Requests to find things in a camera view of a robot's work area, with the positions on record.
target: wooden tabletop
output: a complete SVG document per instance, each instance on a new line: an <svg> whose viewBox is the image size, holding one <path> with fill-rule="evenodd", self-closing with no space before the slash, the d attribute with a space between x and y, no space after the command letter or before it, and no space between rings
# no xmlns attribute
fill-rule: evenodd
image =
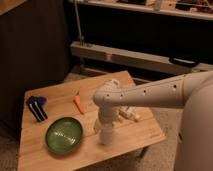
<svg viewBox="0 0 213 171"><path fill-rule="evenodd" d="M0 15L16 8L27 0L0 0Z"/></svg>
<svg viewBox="0 0 213 171"><path fill-rule="evenodd" d="M139 122L131 120L116 122L113 143L108 146L100 144L99 135L93 130L98 107L93 103L92 97L95 90L109 78L118 79L124 87L135 85L129 73L123 71L26 92L25 100L32 95L47 98L44 110L49 118L38 123L27 106L24 106L19 171L75 170L165 139L150 109L138 107L135 110L141 115ZM84 115L79 113L73 103L77 91L80 92L84 105L86 112ZM55 120L66 116L76 118L81 122L84 130L83 140L73 153L56 156L46 148L45 133Z"/></svg>

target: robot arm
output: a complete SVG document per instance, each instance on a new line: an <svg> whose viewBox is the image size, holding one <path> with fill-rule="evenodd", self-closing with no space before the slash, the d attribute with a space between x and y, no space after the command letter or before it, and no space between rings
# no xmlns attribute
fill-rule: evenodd
<svg viewBox="0 0 213 171"><path fill-rule="evenodd" d="M213 170L213 71L124 89L111 80L96 91L94 102L99 106L102 144L112 141L117 106L184 107L174 170Z"/></svg>
<svg viewBox="0 0 213 171"><path fill-rule="evenodd" d="M130 88L120 88L117 80L109 80L94 95L99 107L146 106L182 108L186 101L213 72L192 73Z"/></svg>

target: green bowl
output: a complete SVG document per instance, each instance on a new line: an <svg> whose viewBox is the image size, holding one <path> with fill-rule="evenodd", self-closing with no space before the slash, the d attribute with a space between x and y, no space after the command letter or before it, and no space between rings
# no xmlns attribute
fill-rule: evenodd
<svg viewBox="0 0 213 171"><path fill-rule="evenodd" d="M50 125L46 132L45 141L51 152L67 154L78 146L82 136L81 123L72 117L64 117Z"/></svg>

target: tiled floor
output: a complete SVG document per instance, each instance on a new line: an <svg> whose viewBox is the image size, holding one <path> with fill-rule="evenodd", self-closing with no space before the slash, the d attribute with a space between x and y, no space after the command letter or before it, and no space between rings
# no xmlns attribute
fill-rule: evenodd
<svg viewBox="0 0 213 171"><path fill-rule="evenodd" d="M83 75L70 73L65 81L84 79ZM172 171L175 158L178 127L181 110L152 108L152 111L165 132L167 139L148 148L143 159L139 159L140 150L111 160L81 169L81 171ZM0 130L0 171L17 169L18 143Z"/></svg>

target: orange carrot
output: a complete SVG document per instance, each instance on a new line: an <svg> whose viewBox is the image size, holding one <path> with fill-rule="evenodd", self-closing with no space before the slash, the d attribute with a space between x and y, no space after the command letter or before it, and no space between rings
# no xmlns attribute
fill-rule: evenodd
<svg viewBox="0 0 213 171"><path fill-rule="evenodd" d="M78 108L78 110L80 111L81 114L84 114L84 108L83 108L83 104L81 102L81 98L80 98L80 95L79 95L79 91L77 92L77 94L75 95L75 98L74 98L74 102Z"/></svg>

